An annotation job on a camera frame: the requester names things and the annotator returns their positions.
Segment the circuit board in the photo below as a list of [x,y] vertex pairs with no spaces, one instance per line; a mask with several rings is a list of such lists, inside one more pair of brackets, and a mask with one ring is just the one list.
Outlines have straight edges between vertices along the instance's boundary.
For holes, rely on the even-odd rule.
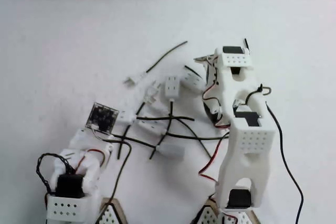
[[95,125],[97,131],[110,135],[118,114],[118,110],[95,102],[85,126],[91,128]]

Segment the black wire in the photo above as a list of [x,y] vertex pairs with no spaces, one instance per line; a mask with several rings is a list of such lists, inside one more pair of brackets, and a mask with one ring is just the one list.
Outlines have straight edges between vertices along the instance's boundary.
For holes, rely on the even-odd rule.
[[131,154],[131,152],[132,152],[132,145],[131,145],[130,143],[128,143],[128,142],[125,142],[125,141],[109,140],[109,139],[102,139],[102,140],[103,140],[104,142],[108,142],[108,143],[120,143],[120,144],[125,144],[125,145],[127,145],[127,146],[129,147],[129,151],[128,151],[128,153],[127,153],[127,156],[126,156],[126,158],[124,159],[124,161],[122,162],[122,165],[121,165],[121,167],[120,167],[119,173],[118,173],[118,175],[117,175],[117,179],[116,179],[115,184],[114,184],[114,189],[113,189],[112,196],[110,197],[109,201],[105,204],[105,205],[107,206],[108,204],[110,204],[110,203],[112,202],[112,200],[113,200],[113,198],[114,198],[114,196],[115,196],[115,194],[116,194],[117,186],[118,186],[118,182],[119,182],[119,179],[120,179],[122,170],[124,169],[125,164],[126,164],[128,158],[129,158],[129,156],[130,156],[130,154]]
[[56,154],[56,153],[43,153],[37,160],[37,165],[36,165],[36,173],[37,175],[40,177],[40,179],[42,180],[43,184],[46,186],[47,188],[47,192],[50,194],[50,195],[53,195],[54,193],[51,191],[51,188],[50,188],[50,185],[49,185],[49,182],[44,179],[44,177],[42,176],[41,172],[40,172],[40,166],[41,166],[41,162],[42,162],[42,159],[45,157],[45,156],[52,156],[52,157],[56,157],[56,158],[59,158],[63,164],[65,165],[65,172],[66,174],[74,174],[75,173],[75,169],[69,164],[69,162],[62,156]]
[[184,41],[180,44],[178,44],[177,46],[173,47],[172,49],[170,49],[168,52],[166,52],[163,56],[161,56],[161,58],[159,60],[156,61],[156,63],[154,63],[149,69],[146,70],[146,73],[148,73],[149,71],[151,71],[157,64],[159,64],[159,62],[166,57],[169,53],[171,53],[172,51],[174,51],[176,48],[186,44],[188,41]]
[[160,118],[147,118],[147,117],[137,116],[136,119],[144,120],[144,121],[170,120],[170,119],[185,119],[189,121],[195,121],[194,118],[189,118],[187,116],[163,116]]
[[[173,116],[173,101],[170,102],[170,113],[169,113],[169,116],[172,117]],[[172,119],[169,120],[168,122],[168,126],[167,126],[167,131],[166,131],[166,134],[164,134],[160,141],[158,142],[157,146],[160,146],[160,144],[162,143],[162,141],[165,139],[165,137],[167,136],[167,132],[169,131],[170,129],[170,125],[172,124]],[[151,156],[149,157],[149,159],[152,159],[152,157],[154,156],[154,153],[155,153],[156,149],[154,149],[151,153]]]
[[148,146],[148,147],[150,147],[150,148],[155,148],[155,145],[152,145],[152,144],[143,142],[143,141],[141,141],[141,140],[138,140],[138,139],[135,139],[135,138],[132,138],[132,137],[121,136],[121,135],[115,135],[115,134],[113,134],[113,136],[118,137],[118,138],[121,138],[121,139],[124,139],[124,140],[133,141],[133,142],[136,142],[136,143],[139,143],[139,144]]
[[259,88],[253,92],[251,92],[250,94],[247,95],[246,99],[245,99],[245,105],[247,105],[248,103],[248,100],[250,99],[251,95],[255,94],[255,93],[261,93],[262,92],[262,89],[263,88],[263,85],[260,84]]
[[166,133],[167,136],[172,136],[175,138],[185,138],[185,139],[196,139],[196,140],[221,140],[223,137],[221,136],[217,136],[217,137],[194,137],[194,136],[184,136],[184,135],[177,135],[177,134],[173,134],[173,133]]
[[201,77],[194,69],[188,67],[187,65],[184,65],[184,67],[188,70],[190,70],[192,73],[194,73],[195,75],[197,75],[198,77]]
[[246,45],[247,49],[250,50],[250,48],[248,47],[248,43],[247,43],[247,39],[246,38],[244,39],[244,42],[245,42],[245,45]]
[[299,186],[299,184],[296,182],[295,178],[293,177],[292,175],[292,172],[289,170],[289,167],[287,165],[287,162],[286,162],[286,159],[285,159],[285,155],[284,155],[284,149],[283,149],[283,141],[282,141],[282,129],[281,129],[281,126],[276,118],[276,116],[273,114],[273,111],[270,109],[270,107],[266,104],[267,106],[267,110],[268,112],[271,114],[275,124],[277,125],[278,127],[278,130],[279,130],[279,135],[280,135],[280,151],[281,151],[281,157],[282,157],[282,161],[283,161],[283,164],[285,165],[285,168],[290,176],[290,178],[293,180],[294,184],[296,185],[296,187],[298,188],[298,191],[300,193],[300,196],[301,196],[301,203],[300,203],[300,206],[299,206],[299,209],[298,209],[298,213],[296,215],[296,221],[295,223],[298,224],[299,222],[299,218],[300,218],[300,213],[301,213],[301,210],[302,210],[302,206],[303,206],[303,192]]
[[[136,115],[139,115],[142,108],[145,106],[145,102],[142,102],[141,105],[139,106]],[[123,138],[121,139],[121,141],[124,141],[124,138],[126,137],[126,134],[128,133],[128,130],[130,129],[132,124],[127,125],[124,133],[122,134]],[[121,149],[122,149],[122,144],[119,145],[119,149],[118,149],[118,155],[117,155],[117,159],[120,159],[120,155],[121,155]]]
[[182,123],[186,128],[188,128],[190,130],[191,133],[193,133],[193,135],[195,136],[195,138],[197,138],[198,142],[201,144],[202,148],[204,149],[206,155],[211,158],[211,154],[209,153],[209,151],[207,150],[207,148],[204,146],[204,144],[202,143],[202,141],[200,140],[200,138],[197,136],[197,134],[190,128],[189,125],[187,125],[185,122],[183,122],[181,119],[177,119],[180,123]]

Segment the white connector plug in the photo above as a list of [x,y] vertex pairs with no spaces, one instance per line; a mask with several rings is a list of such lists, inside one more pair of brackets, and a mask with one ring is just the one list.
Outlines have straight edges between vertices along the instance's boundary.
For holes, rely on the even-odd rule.
[[125,84],[129,86],[135,86],[137,85],[145,76],[147,75],[146,72],[142,72],[140,74],[133,74],[131,76],[128,76],[126,80],[124,81]]
[[188,70],[184,71],[181,78],[181,84],[196,94],[201,94],[206,86],[205,81],[201,77]]
[[180,78],[168,76],[165,81],[164,95],[169,100],[176,100],[180,96]]
[[167,129],[165,129],[165,127],[162,124],[159,124],[157,121],[140,120],[138,124],[144,130],[157,136],[164,135],[167,132]]
[[171,143],[161,143],[156,147],[156,151],[158,151],[163,156],[168,158],[183,160],[185,149],[182,146],[171,144]]
[[119,112],[116,123],[132,124],[137,119],[133,111],[122,110]]
[[161,83],[154,81],[146,90],[143,101],[147,104],[152,104],[156,101],[155,96],[159,92],[159,87]]

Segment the white 3d-printed part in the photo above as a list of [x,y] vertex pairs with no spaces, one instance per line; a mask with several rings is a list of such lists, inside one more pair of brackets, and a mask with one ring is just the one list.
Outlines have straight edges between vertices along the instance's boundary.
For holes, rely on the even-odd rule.
[[48,197],[47,219],[84,222],[88,210],[88,197],[80,199]]
[[196,94],[201,94],[205,90],[205,81],[191,71],[185,71],[181,84]]
[[222,53],[225,67],[250,67],[252,65],[249,50],[244,48],[244,54]]
[[142,121],[140,120],[138,122],[138,125],[140,127],[142,127],[144,130],[157,135],[157,136],[161,136],[163,134],[166,133],[166,129],[163,127],[162,124],[159,123],[155,123],[155,121]]
[[99,224],[120,224],[112,206],[108,206]]
[[180,96],[180,78],[168,76],[165,82],[164,95],[167,99],[177,99]]
[[224,224],[253,224],[253,222],[248,218],[245,212],[229,212],[227,214],[236,217],[238,219],[238,222],[236,223],[236,219],[220,213],[218,217],[218,224],[222,224],[223,218],[225,220]]
[[211,207],[205,207],[197,224],[217,224],[217,216]]

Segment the white table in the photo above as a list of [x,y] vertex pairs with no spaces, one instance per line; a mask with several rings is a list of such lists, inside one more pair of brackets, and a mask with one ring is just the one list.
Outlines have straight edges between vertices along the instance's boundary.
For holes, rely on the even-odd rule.
[[[248,39],[259,80],[271,86],[268,103],[284,132],[287,162],[305,196],[300,223],[335,218],[334,55],[336,0],[0,0],[0,216],[3,223],[44,223],[45,188],[35,173],[44,152],[67,147],[94,101],[138,106],[142,91],[160,74],[217,46]],[[163,52],[188,40],[137,86],[122,80]],[[175,114],[194,116],[200,136],[218,135],[200,97],[182,100]],[[177,124],[173,132],[189,134]],[[138,127],[130,136],[150,143]],[[196,141],[184,162],[170,161],[133,144],[117,190],[129,223],[189,223],[212,182],[197,176],[207,157]],[[213,151],[215,142],[206,146]],[[227,143],[208,174],[217,176]],[[121,161],[102,177],[108,196]],[[261,208],[262,223],[294,223],[299,194],[281,160],[278,137]],[[51,161],[42,172],[51,175]]]

